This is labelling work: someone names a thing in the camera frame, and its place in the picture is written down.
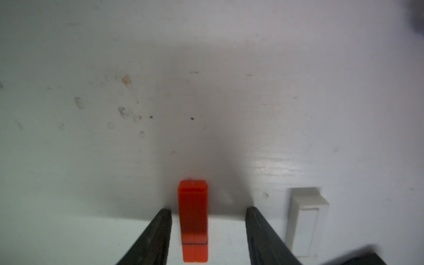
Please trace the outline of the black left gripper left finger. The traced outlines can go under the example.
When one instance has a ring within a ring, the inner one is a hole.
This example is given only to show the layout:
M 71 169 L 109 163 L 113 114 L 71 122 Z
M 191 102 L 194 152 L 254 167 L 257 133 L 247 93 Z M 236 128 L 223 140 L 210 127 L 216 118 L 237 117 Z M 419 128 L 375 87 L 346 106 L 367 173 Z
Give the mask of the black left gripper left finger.
M 172 212 L 162 208 L 117 265 L 166 265 Z

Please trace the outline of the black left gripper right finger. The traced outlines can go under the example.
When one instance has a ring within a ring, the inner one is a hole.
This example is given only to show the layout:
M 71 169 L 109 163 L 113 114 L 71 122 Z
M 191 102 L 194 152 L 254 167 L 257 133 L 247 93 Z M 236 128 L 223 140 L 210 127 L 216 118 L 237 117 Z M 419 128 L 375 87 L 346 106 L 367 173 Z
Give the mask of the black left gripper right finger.
M 245 224 L 252 265 L 301 265 L 256 207 L 247 208 Z

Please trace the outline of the red rectangular usb drive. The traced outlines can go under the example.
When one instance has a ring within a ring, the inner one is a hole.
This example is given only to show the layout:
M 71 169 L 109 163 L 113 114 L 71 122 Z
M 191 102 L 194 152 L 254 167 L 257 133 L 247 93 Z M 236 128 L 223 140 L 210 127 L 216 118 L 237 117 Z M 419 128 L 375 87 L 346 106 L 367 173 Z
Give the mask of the red rectangular usb drive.
M 208 185 L 203 180 L 183 180 L 178 187 L 183 261 L 208 262 Z

